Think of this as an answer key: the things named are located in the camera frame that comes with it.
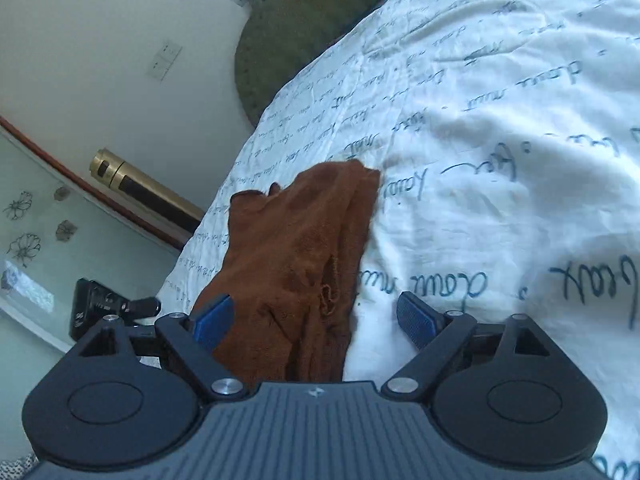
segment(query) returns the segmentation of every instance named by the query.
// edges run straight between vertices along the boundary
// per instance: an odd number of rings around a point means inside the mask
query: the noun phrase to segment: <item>mattress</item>
[[[344,380],[415,349],[410,290],[482,322],[525,312],[604,396],[595,463],[640,455],[640,0],[389,0],[266,109],[159,298],[220,270],[230,197],[326,160],[382,172]]]

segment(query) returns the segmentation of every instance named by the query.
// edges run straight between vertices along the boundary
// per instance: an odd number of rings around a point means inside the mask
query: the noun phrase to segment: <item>bed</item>
[[[594,462],[638,478],[640,0],[389,0],[276,95],[173,272],[220,270],[230,197],[325,160],[382,172],[344,379],[415,353],[404,290],[484,322],[531,315],[609,407]]]

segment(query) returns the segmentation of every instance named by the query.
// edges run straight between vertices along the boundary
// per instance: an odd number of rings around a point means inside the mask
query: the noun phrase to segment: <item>wall outlet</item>
[[[178,54],[180,54],[181,50],[182,47],[180,45],[174,43],[173,41],[167,40],[164,42],[162,48],[158,52],[158,56],[160,56],[162,59],[167,60],[169,63],[173,63],[175,61],[175,58],[178,57]]]
[[[151,76],[153,79],[158,79],[158,81],[162,81],[164,76],[166,75],[169,67],[171,66],[171,61],[167,61],[163,59],[160,54],[156,54],[154,58],[151,60],[151,64],[149,65],[146,74]]]

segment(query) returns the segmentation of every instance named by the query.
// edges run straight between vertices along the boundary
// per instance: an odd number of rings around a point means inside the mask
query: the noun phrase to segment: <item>wooden trim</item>
[[[49,153],[45,152],[40,146],[38,146],[35,142],[29,139],[24,133],[18,130],[18,128],[13,126],[9,121],[7,121],[4,117],[2,117],[2,115],[0,115],[0,126],[2,126],[13,138],[15,138],[18,142],[20,142],[25,148],[30,150],[34,155],[36,155],[38,158],[40,158],[41,160],[49,164],[58,173],[67,177],[71,182],[76,184],[76,186],[78,186],[84,192],[87,192],[88,194],[93,196],[96,200],[103,203],[105,206],[113,209],[120,216],[123,216],[130,222],[133,222],[138,227],[144,229],[146,232],[152,234],[156,238],[159,238],[163,242],[175,247],[176,249],[182,250],[184,248],[183,243],[176,240],[175,238],[165,233],[164,231],[158,229],[157,227],[151,225],[149,222],[146,222],[135,213],[132,213],[127,208],[117,203],[114,199],[109,198],[104,193],[101,193],[100,191],[95,189],[94,186],[91,186],[83,178],[77,176],[68,167],[66,167],[60,161],[55,159],[53,156],[49,155]]]

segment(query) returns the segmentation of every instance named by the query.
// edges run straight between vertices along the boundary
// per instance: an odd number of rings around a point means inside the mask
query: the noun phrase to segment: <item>brown cloth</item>
[[[380,172],[324,162],[269,195],[231,197],[229,247],[197,310],[218,294],[234,323],[214,357],[246,384],[342,380],[360,257]]]

